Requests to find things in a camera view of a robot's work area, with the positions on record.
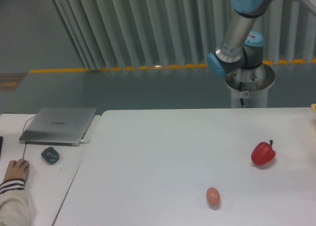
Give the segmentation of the person's hand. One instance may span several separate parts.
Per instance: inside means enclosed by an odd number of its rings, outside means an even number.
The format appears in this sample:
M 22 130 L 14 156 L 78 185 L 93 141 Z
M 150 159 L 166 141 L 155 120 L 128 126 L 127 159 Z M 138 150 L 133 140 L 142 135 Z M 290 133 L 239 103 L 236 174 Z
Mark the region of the person's hand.
M 13 179 L 21 179 L 23 180 L 23 163 L 26 160 L 19 159 L 19 160 L 12 160 L 9 162 L 8 167 L 6 169 L 5 175 L 4 175 L 4 181 L 9 181 Z

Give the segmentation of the white striped sleeve forearm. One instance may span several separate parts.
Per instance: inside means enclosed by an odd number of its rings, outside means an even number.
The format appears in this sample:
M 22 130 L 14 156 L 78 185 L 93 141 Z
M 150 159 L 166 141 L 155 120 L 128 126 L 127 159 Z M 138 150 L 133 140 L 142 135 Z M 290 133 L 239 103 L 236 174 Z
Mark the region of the white striped sleeve forearm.
M 13 178 L 0 185 L 0 225 L 30 226 L 32 221 L 25 180 Z

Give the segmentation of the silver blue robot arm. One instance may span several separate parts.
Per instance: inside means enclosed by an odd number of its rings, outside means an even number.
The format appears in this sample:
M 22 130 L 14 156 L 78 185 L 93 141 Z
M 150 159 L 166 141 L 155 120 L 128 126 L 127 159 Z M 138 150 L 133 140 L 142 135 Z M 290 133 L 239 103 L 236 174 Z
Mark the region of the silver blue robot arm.
M 223 77 L 238 68 L 250 70 L 262 65 L 263 36 L 251 29 L 274 0 L 230 0 L 234 9 L 223 41 L 207 56 L 209 68 L 216 76 Z M 312 14 L 316 0 L 293 0 L 303 3 Z

